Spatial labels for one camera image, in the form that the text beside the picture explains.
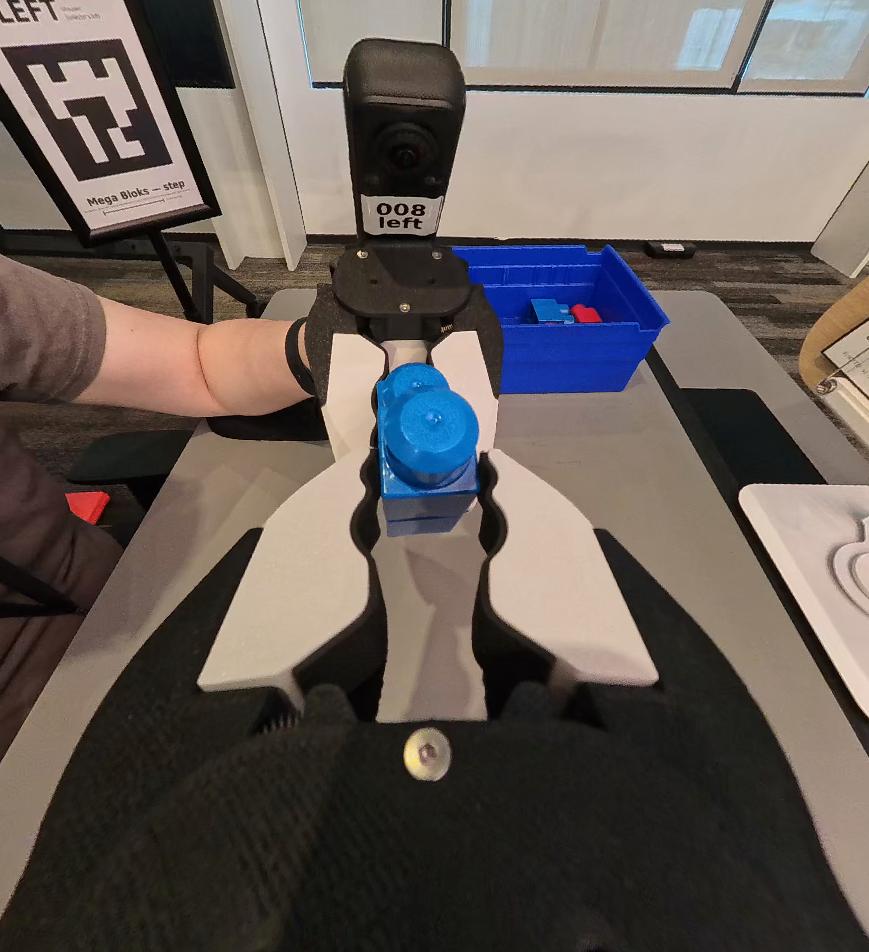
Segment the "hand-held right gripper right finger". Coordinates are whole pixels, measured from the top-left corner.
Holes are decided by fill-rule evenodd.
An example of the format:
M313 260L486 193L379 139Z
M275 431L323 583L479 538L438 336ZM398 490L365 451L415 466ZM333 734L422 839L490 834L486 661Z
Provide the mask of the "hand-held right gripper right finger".
M580 684L651 687L659 675L591 522L505 452L478 465L485 554L473 654L488 718L523 683L564 702Z

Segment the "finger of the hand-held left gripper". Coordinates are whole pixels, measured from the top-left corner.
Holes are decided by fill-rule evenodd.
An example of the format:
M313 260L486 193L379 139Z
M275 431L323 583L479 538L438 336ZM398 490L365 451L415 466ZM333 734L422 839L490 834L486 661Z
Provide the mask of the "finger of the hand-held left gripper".
M476 453L494 446L499 399L494 395L477 331L452 331L435 344L430 363L443 375L451 390L472 407L478 422Z
M372 405L377 382L388 369L388 355L358 334L333 335L325 425L334 461L351 453L364 460L376 428Z

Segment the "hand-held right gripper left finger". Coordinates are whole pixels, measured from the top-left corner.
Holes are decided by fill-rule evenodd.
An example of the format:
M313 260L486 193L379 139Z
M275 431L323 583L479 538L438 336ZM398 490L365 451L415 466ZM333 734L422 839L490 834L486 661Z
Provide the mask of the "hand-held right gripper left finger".
M303 708L340 688L359 720L378 714L388 619L372 550L378 452L351 453L304 484L263 526L197 679L205 692L272 687Z

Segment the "pile of colourful toy blocks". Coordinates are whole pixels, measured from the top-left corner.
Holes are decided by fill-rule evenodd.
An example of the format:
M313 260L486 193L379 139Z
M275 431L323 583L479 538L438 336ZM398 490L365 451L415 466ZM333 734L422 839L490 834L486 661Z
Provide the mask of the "pile of colourful toy blocks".
M530 308L535 321L540 325L599 325L603 319L599 311L587 304L566 305L552 298L533 298Z

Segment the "blue plastic bin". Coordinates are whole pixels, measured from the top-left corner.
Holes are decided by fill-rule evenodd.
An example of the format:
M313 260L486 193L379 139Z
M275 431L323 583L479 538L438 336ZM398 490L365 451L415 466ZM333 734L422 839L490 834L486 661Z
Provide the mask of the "blue plastic bin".
M610 245L456 245L483 287L504 337L503 394L618 392L626 388L669 319ZM595 307L599 325L538 324L533 298Z

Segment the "blue two-stud block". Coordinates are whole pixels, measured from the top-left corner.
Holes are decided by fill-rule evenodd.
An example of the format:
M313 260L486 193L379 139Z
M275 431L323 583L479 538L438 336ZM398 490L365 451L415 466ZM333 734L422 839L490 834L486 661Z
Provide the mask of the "blue two-stud block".
M377 413L380 402L392 400L412 387L451 389L446 378L433 366L427 363L405 363L393 369L385 379L377 383ZM477 454L475 458L477 487L472 494L449 494L406 501L387 500L381 494L388 535L398 537L451 531L477 500Z

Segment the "black wristwatch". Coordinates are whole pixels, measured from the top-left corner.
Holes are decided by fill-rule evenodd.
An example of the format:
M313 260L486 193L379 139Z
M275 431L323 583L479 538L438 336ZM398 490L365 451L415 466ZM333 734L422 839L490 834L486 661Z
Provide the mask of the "black wristwatch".
M287 330L285 337L285 359L289 372L294 377L298 387L300 387L309 397L317 395L314 385L314 379L309 366L302 358L300 351L300 337L305 336L305 325L307 319L302 317L292 322Z

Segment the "black sign easel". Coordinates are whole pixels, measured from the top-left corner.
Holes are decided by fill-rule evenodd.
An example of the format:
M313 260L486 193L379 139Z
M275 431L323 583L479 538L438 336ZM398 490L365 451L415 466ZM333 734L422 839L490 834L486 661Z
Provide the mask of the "black sign easel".
M153 260L169 280L184 316L193 323L214 322L214 291L220 290L245 306L249 318L260 318L265 305L237 279L220 268L209 244L170 241L157 230L142 237L86 247L63 232L8 231L0 225L0 252L12 256L70 257L97 260Z

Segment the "large black display panel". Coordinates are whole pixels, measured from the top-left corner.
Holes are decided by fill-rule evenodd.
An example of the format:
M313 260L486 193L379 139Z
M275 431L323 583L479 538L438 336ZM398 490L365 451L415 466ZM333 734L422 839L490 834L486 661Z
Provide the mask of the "large black display panel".
M177 88L235 88L214 1L142 1L141 5Z

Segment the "black desk mat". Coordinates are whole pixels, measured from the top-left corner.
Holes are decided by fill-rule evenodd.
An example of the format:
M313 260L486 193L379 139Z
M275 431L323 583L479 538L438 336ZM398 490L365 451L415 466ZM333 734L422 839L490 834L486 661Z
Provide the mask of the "black desk mat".
M682 392L733 495L750 484L825 484L819 470L752 390Z

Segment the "white stand base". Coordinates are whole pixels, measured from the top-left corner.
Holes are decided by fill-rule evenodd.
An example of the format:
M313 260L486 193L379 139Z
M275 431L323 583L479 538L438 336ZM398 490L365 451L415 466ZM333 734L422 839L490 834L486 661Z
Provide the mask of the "white stand base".
M839 587L831 559L858 541L868 485L750 484L739 494L749 519L824 652L869 718L869 616Z

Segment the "framed marker code sign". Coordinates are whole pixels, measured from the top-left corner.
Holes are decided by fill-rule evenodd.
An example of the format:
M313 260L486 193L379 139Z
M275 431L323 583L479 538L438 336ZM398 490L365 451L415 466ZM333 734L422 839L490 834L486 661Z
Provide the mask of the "framed marker code sign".
M0 2L0 121L82 244L221 212L140 2Z

